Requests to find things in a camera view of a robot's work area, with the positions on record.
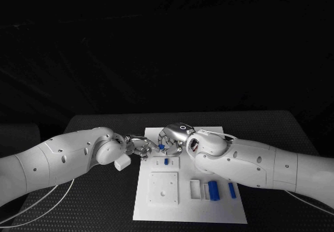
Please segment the white board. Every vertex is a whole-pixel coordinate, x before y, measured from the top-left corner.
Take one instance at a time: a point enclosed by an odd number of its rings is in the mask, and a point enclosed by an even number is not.
[[[201,127],[209,131],[224,133],[222,127]],[[157,136],[163,128],[147,128],[146,137],[159,144]],[[143,221],[186,221],[186,222],[212,222],[212,223],[241,223],[247,224],[247,215],[242,206],[242,199],[237,183],[234,183],[237,198],[231,197],[229,182],[216,174],[202,173],[191,160],[186,151],[179,156],[179,169],[169,169],[163,167],[153,168],[157,157],[165,157],[163,153],[152,152],[147,161],[142,161],[136,206],[134,206],[134,220]],[[178,173],[178,204],[152,204],[149,202],[150,192],[150,174],[152,173]],[[201,200],[192,199],[191,180],[201,181]],[[219,201],[208,200],[205,196],[206,186],[209,181],[218,182]]]

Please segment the black background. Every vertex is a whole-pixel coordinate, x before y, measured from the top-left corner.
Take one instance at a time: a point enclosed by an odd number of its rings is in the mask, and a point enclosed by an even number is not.
[[[330,155],[330,3],[12,4],[39,13],[2,19],[2,122],[48,139],[78,114],[288,110]]]

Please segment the blue block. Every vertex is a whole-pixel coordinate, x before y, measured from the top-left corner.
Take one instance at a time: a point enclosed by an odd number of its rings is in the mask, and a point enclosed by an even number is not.
[[[235,196],[234,183],[229,183],[229,190],[231,190],[231,196],[232,196],[232,198],[237,198],[237,196]]]
[[[219,197],[219,190],[218,190],[218,182],[209,181],[208,186],[209,186],[211,200],[219,201],[221,197]]]

